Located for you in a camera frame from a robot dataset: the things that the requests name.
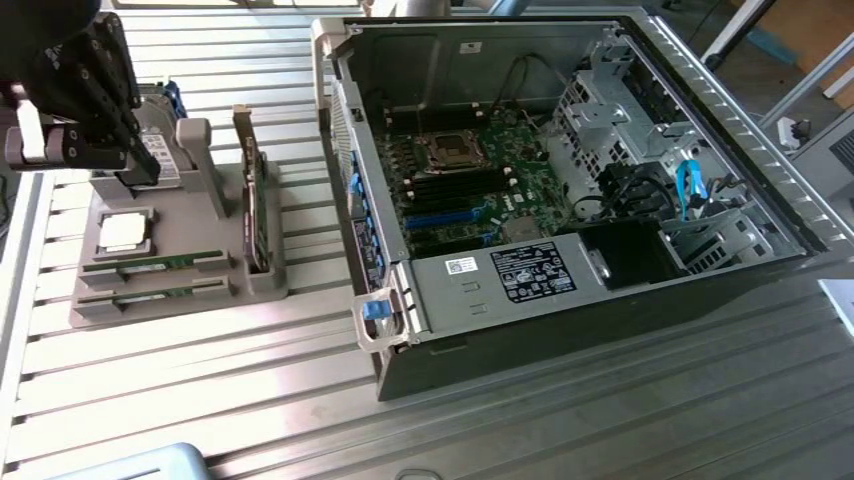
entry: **ram module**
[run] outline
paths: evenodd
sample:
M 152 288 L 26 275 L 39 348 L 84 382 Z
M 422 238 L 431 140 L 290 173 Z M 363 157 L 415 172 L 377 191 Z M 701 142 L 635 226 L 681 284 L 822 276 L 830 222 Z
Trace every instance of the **ram module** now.
M 243 149 L 243 253 L 252 273 L 270 271 L 267 247 L 267 165 L 258 149 L 252 110 L 234 106 L 234 124 Z
M 111 293 L 104 295 L 94 295 L 91 297 L 78 299 L 78 303 L 112 302 L 116 305 L 127 305 L 131 303 L 148 302 L 151 300 L 163 300 L 164 298 L 187 297 L 200 288 L 222 287 L 223 280 L 207 280 L 180 287 L 163 288 L 150 290 L 147 292 L 135 293 Z
M 196 260 L 220 257 L 222 255 L 222 250 L 208 250 L 206 252 L 184 253 L 180 255 L 164 255 L 160 257 L 118 260 L 115 262 L 90 263 L 83 265 L 83 271 L 86 273 L 102 272 L 115 268 L 120 274 L 126 275 L 148 272 L 166 272 L 170 270 L 191 268 Z

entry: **power supply label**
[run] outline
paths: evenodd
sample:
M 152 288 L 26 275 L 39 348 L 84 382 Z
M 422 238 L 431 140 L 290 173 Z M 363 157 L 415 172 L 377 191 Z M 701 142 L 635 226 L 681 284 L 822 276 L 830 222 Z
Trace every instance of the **power supply label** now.
M 577 289 L 553 242 L 493 253 L 507 298 L 523 303 Z

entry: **green circuit board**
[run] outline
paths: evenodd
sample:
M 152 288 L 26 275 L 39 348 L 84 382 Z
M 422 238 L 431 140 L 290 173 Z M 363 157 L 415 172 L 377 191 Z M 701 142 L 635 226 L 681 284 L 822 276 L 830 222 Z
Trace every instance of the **green circuit board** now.
M 459 161 L 473 161 L 474 158 L 474 161 L 479 162 L 477 167 L 467 169 L 469 171 L 503 171 L 506 167 L 511 170 L 506 175 L 507 184 L 503 188 L 466 196 L 465 207 L 459 206 L 458 198 L 457 203 L 449 206 L 449 211 L 477 209 L 477 219 L 447 225 L 409 228 L 407 218 L 419 216 L 407 214 L 411 212 L 410 207 L 418 205 L 418 198 L 407 197 L 405 185 L 407 179 L 429 176 L 431 168 L 435 168 L 437 147 L 431 147 L 430 142 L 425 140 L 427 136 L 434 139 L 434 145 L 437 141 L 450 137 L 467 139 L 470 150 L 477 149 L 478 152 L 474 154 L 466 150 L 469 157 Z M 502 109 L 478 129 L 431 132 L 427 136 L 382 135 L 377 138 L 397 214 L 415 256 L 421 258 L 446 253 L 442 245 L 457 244 L 461 249 L 466 246 L 482 248 L 537 236 L 551 236 L 565 224 L 570 210 L 563 201 L 562 185 L 554 175 L 547 154 L 521 113 Z M 455 147 L 451 150 L 455 154 L 466 148 L 459 145 Z M 527 233 L 519 233 L 521 227 Z

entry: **white label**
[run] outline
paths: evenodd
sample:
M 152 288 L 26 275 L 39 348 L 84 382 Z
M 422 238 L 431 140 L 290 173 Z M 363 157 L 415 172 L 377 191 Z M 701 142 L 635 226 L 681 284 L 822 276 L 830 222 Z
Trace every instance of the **white label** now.
M 140 265 L 139 267 L 127 267 L 120 268 L 119 273 L 144 273 L 144 272 L 159 272 L 166 270 L 166 265 L 163 263 L 155 263 L 154 265 Z
M 483 47 L 483 42 L 461 43 L 459 53 L 461 55 L 469 55 L 470 53 L 481 53 L 481 47 Z
M 134 297 L 134 298 L 123 298 L 122 300 L 116 300 L 115 303 L 118 304 L 126 304 L 126 303 L 139 303 L 139 302 L 147 302 L 150 300 L 160 300 L 164 299 L 166 295 L 163 293 L 156 293 L 154 295 L 143 295 L 142 297 Z
M 143 135 L 143 145 L 151 156 L 155 157 L 160 164 L 160 180 L 178 180 L 178 167 L 175 166 L 175 158 L 170 146 L 166 143 L 163 135 Z M 135 187 L 138 190 L 146 190 L 147 187 Z
M 474 272 L 478 270 L 478 263 L 475 257 L 458 258 L 457 260 L 449 260 L 445 262 L 445 266 L 449 269 L 449 275 L 457 275 L 458 273 Z

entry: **gray plastic holder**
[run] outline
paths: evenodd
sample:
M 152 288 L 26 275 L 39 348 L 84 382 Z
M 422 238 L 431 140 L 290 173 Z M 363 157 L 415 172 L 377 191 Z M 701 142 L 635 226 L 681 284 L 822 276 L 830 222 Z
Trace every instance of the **gray plastic holder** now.
M 182 149 L 182 154 L 190 156 L 199 170 L 186 172 L 187 177 L 182 173 L 182 187 L 138 191 L 134 195 L 124 197 L 112 196 L 110 206 L 98 194 L 94 195 L 80 265 L 120 258 L 104 259 L 98 256 L 96 251 L 100 221 L 104 214 L 110 212 L 143 211 L 151 216 L 148 239 L 151 253 L 132 258 L 146 258 L 155 254 L 158 256 L 186 255 L 212 250 L 220 250 L 224 254 L 220 257 L 195 260 L 192 268 L 144 273 L 122 274 L 116 270 L 86 273 L 83 267 L 79 267 L 70 314 L 72 327 L 95 327 L 116 322 L 143 321 L 230 308 L 280 300 L 288 294 L 276 165 L 267 163 L 266 212 L 267 245 L 271 250 L 270 271 L 252 274 L 243 257 L 243 166 L 223 165 L 214 168 L 207 148 L 210 144 L 207 120 L 183 119 L 179 121 L 176 132 L 179 138 L 176 144 L 170 144 L 170 148 Z M 107 185 L 110 182 L 108 177 L 95 179 L 95 184 Z M 187 286 L 196 281 L 210 281 L 212 278 L 223 278 L 224 285 L 194 289 L 192 295 L 151 299 L 123 304 L 122 307 L 110 301 L 83 304 L 79 302 L 79 299 L 103 294 L 110 290 L 118 294 L 155 291 Z

